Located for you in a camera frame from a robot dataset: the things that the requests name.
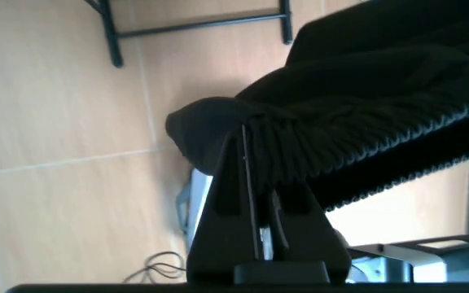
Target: wire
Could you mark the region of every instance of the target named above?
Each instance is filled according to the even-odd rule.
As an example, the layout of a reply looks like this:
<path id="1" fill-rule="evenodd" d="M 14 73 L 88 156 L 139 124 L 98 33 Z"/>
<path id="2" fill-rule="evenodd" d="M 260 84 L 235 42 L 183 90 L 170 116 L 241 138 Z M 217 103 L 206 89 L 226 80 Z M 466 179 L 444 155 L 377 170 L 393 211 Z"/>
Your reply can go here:
<path id="1" fill-rule="evenodd" d="M 153 260 L 161 257 L 161 256 L 176 256 L 178 258 L 178 265 L 170 265 L 165 262 L 155 262 L 153 263 Z M 128 283 L 131 282 L 131 280 L 139 275 L 142 275 L 141 278 L 141 283 L 151 283 L 151 284 L 156 284 L 155 280 L 153 279 L 153 276 L 151 275 L 152 271 L 157 272 L 159 275 L 169 278 L 169 279 L 178 279 L 181 278 L 186 269 L 184 269 L 184 258 L 180 256 L 178 253 L 175 251 L 163 251 L 154 254 L 153 256 L 150 256 L 146 258 L 144 261 L 144 267 L 142 269 L 139 269 L 138 271 L 130 274 L 128 277 L 126 277 L 122 282 L 123 283 Z"/>

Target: black fabric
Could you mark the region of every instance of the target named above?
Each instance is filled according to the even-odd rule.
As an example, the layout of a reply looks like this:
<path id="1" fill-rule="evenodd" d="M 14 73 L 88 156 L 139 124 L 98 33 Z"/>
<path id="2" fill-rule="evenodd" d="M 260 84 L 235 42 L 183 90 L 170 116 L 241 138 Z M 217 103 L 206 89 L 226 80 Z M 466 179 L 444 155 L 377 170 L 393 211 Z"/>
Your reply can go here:
<path id="1" fill-rule="evenodd" d="M 283 68 L 166 120 L 212 175 L 240 125 L 258 193 L 307 181 L 326 210 L 469 160 L 469 0 L 373 0 L 316 20 Z"/>

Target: tiled floor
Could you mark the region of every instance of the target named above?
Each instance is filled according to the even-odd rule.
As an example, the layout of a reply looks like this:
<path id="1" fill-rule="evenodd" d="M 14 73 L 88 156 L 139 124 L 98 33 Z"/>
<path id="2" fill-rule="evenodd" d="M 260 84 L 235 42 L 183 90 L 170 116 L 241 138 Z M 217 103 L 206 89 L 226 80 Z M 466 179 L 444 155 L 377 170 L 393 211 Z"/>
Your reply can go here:
<path id="1" fill-rule="evenodd" d="M 356 2 L 291 0 L 294 29 Z M 119 30 L 277 6 L 112 0 Z M 185 253 L 173 201 L 191 166 L 165 134 L 166 115 L 198 98 L 236 94 L 282 66 L 289 47 L 279 22 L 266 21 L 129 39 L 121 50 L 125 67 L 116 69 L 101 19 L 82 0 L 0 0 L 0 291 L 22 282 L 119 282 L 155 252 Z M 388 221 L 372 236 L 356 234 L 382 213 L 404 221 L 408 237 L 451 233 L 463 226 L 455 211 L 468 173 L 464 164 L 331 217 L 351 243 L 384 239 Z M 448 193 L 457 197 L 451 210 L 436 212 Z M 405 213 L 393 211 L 400 207 Z M 422 227 L 424 219 L 445 228 Z"/>

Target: horizontal metal bar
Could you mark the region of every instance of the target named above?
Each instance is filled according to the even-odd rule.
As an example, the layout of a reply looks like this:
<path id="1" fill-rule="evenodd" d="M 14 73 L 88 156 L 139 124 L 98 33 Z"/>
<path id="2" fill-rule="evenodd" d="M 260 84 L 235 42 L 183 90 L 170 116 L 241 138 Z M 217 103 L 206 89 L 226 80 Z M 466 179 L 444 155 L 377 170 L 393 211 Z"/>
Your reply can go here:
<path id="1" fill-rule="evenodd" d="M 101 6 L 95 0 L 85 0 L 86 3 L 90 4 L 92 8 L 94 8 L 98 13 L 102 14 L 103 10 Z"/>
<path id="2" fill-rule="evenodd" d="M 153 34 L 153 33 L 167 33 L 167 32 L 174 32 L 174 31 L 190 29 L 190 28 L 209 28 L 209 27 L 214 27 L 214 26 L 219 26 L 219 25 L 241 24 L 241 23 L 260 21 L 260 20 L 275 20 L 275 19 L 282 19 L 286 17 L 287 15 L 285 14 L 249 16 L 249 17 L 241 17 L 241 18 L 231 19 L 231 20 L 215 20 L 215 21 L 207 21 L 207 22 L 196 23 L 196 24 L 179 24 L 179 25 L 174 25 L 174 26 L 168 26 L 165 28 L 140 29 L 140 30 L 132 31 L 132 32 L 117 33 L 116 36 L 118 38 L 138 37 L 138 36 L 144 36 L 144 35 Z"/>

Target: black cloth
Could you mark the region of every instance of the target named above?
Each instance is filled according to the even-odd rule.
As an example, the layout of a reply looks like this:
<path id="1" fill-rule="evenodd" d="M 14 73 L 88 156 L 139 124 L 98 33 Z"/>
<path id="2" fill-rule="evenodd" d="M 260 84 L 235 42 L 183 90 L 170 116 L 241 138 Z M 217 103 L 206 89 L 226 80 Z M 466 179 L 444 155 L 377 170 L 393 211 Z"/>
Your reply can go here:
<path id="1" fill-rule="evenodd" d="M 256 192 L 307 181 L 326 210 L 469 160 L 469 0 L 371 0 L 315 20 L 283 68 L 170 114 L 166 131 L 214 175 L 240 125 Z"/>

